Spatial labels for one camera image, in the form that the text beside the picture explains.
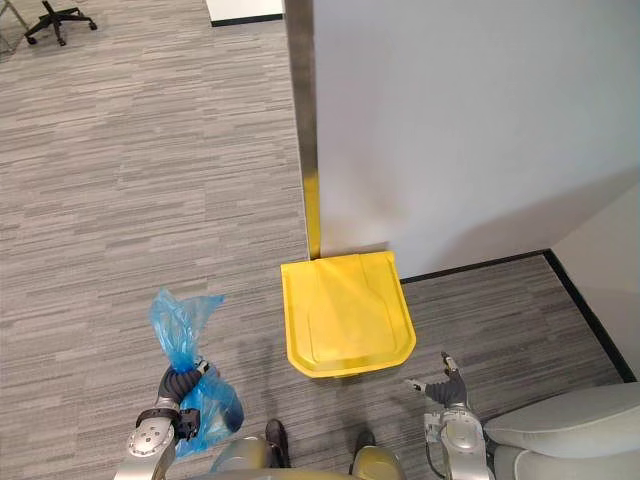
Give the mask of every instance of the shoe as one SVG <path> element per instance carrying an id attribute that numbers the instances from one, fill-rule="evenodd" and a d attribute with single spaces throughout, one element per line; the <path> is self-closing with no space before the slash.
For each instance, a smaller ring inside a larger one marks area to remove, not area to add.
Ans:
<path id="1" fill-rule="evenodd" d="M 349 466 L 349 475 L 353 472 L 353 464 L 356 461 L 356 456 L 358 452 L 362 450 L 364 447 L 375 447 L 376 446 L 376 437 L 371 430 L 365 428 L 358 434 L 358 438 L 356 439 L 356 448 L 353 451 L 353 462 Z"/>
<path id="2" fill-rule="evenodd" d="M 275 418 L 267 422 L 264 429 L 264 436 L 271 446 L 273 455 L 271 456 L 271 467 L 273 468 L 291 468 L 291 460 L 289 459 L 289 442 L 287 441 L 287 432 L 280 420 Z"/>

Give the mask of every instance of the black cable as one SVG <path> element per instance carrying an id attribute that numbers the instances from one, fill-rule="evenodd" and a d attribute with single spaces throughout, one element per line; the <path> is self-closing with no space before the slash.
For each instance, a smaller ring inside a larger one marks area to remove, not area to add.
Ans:
<path id="1" fill-rule="evenodd" d="M 424 447 L 427 451 L 427 463 L 431 467 L 431 470 L 433 470 L 433 473 L 435 473 L 439 478 L 444 478 L 444 475 L 436 470 L 436 467 L 433 466 L 433 462 L 431 461 L 431 451 L 429 450 L 429 442 L 425 442 Z"/>

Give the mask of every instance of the blue plastic bag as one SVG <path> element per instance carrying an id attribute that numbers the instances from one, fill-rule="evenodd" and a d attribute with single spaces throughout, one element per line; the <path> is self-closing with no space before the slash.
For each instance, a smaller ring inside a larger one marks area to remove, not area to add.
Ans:
<path id="1" fill-rule="evenodd" d="M 224 301 L 224 296 L 192 297 L 177 300 L 162 289 L 153 299 L 149 320 L 169 363 L 178 372 L 192 370 L 201 357 L 198 337 L 209 316 Z M 200 410 L 200 430 L 188 442 L 180 440 L 177 457 L 202 452 L 238 431 L 244 420 L 242 405 L 235 390 L 224 382 L 215 367 L 200 379 L 185 397 L 180 408 Z"/>

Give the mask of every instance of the black baseboard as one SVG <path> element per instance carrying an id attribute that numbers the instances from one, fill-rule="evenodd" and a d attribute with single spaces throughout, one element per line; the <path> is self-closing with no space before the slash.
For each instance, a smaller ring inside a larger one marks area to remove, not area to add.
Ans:
<path id="1" fill-rule="evenodd" d="M 585 301 L 584 297 L 580 294 L 580 291 L 577 289 L 577 287 L 573 284 L 573 282 L 569 278 L 569 275 L 567 275 L 567 272 L 562 266 L 562 263 L 560 263 L 558 257 L 556 257 L 556 254 L 553 253 L 551 249 L 545 250 L 544 258 L 547 260 L 555 274 L 558 276 L 558 279 L 564 286 L 565 290 L 567 290 L 567 293 L 569 293 L 569 295 L 571 296 L 572 300 L 578 307 L 578 310 L 580 310 L 580 313 L 582 313 L 582 316 L 584 317 L 589 327 L 591 327 L 591 331 L 596 336 L 596 338 L 600 342 L 600 345 L 611 359 L 613 366 L 616 367 L 616 370 L 618 370 L 618 374 L 620 375 L 622 380 L 625 383 L 637 382 L 636 376 L 631 371 L 631 368 L 629 368 L 629 365 L 620 353 L 620 350 L 618 350 L 616 344 L 613 343 L 613 340 L 611 340 L 611 337 L 600 322 L 600 319 L 596 316 L 595 313 L 593 313 L 593 310 L 589 308 L 589 305 Z"/>
<path id="2" fill-rule="evenodd" d="M 228 25 L 240 25 L 242 23 L 270 22 L 271 20 L 282 20 L 282 13 L 272 15 L 257 15 L 255 17 L 226 18 L 224 20 L 211 20 L 212 27 L 226 27 Z"/>
<path id="3" fill-rule="evenodd" d="M 519 255 L 512 255 L 510 257 L 496 258 L 495 260 L 488 260 L 486 262 L 472 263 L 471 265 L 465 265 L 463 267 L 448 268 L 447 270 L 439 270 L 433 273 L 426 273 L 424 275 L 417 275 L 415 277 L 403 278 L 400 283 L 413 283 L 420 280 L 427 280 L 429 278 L 444 277 L 445 275 L 451 275 L 452 273 L 466 272 L 468 270 L 475 270 L 476 268 L 490 267 L 491 265 L 499 265 L 501 263 L 512 262 L 514 260 L 522 260 L 523 258 L 535 257 L 536 255 L 543 255 L 546 250 L 535 250 L 533 252 L 521 253 Z"/>
<path id="4" fill-rule="evenodd" d="M 567 275 L 567 272 L 564 270 L 562 263 L 560 263 L 560 260 L 558 260 L 558 257 L 556 257 L 555 253 L 553 253 L 551 249 L 536 250 L 534 252 L 522 253 L 520 255 L 513 255 L 511 257 L 498 258 L 496 260 L 489 260 L 487 262 L 474 263 L 472 265 L 465 265 L 463 267 L 449 268 L 447 270 L 440 270 L 438 272 L 427 273 L 425 275 L 403 278 L 400 280 L 400 283 L 405 284 L 419 282 L 421 280 L 443 277 L 445 275 L 451 275 L 452 273 L 466 272 L 468 270 L 475 270 L 476 268 L 490 267 L 492 265 L 499 265 L 501 263 L 512 262 L 514 260 L 522 260 L 523 258 L 535 257 L 538 255 L 544 256 L 544 258 L 547 260 L 547 263 L 554 271 L 554 273 L 558 277 L 558 280 L 560 280 L 560 283 L 562 283 L 562 286 L 565 288 L 573 302 L 578 307 L 578 310 L 580 310 L 580 313 L 587 322 L 587 325 L 589 325 L 589 328 L 591 328 L 591 331 L 596 336 L 598 342 L 600 342 L 600 345 L 611 360 L 611 363 L 613 363 L 613 366 L 618 371 L 620 378 L 622 378 L 625 383 L 637 382 L 633 371 L 631 371 L 631 368 L 629 368 L 629 365 L 620 353 L 620 350 L 618 350 L 618 347 L 616 347 L 616 344 L 613 343 L 613 340 L 611 340 L 611 337 L 600 322 L 600 319 L 596 316 L 595 313 L 593 313 L 593 310 L 589 308 L 589 305 L 587 305 L 587 302 L 578 291 L 578 288 L 573 284 L 573 282 Z"/>

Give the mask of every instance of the white cushion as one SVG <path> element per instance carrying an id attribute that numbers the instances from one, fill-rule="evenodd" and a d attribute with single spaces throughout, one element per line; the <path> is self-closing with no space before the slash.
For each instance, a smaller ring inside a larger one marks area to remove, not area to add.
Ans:
<path id="1" fill-rule="evenodd" d="M 640 452 L 573 459 L 498 447 L 495 470 L 496 480 L 637 480 L 640 478 Z"/>
<path id="2" fill-rule="evenodd" d="M 485 431 L 501 445 L 561 458 L 640 450 L 640 383 L 549 398 L 490 420 Z"/>

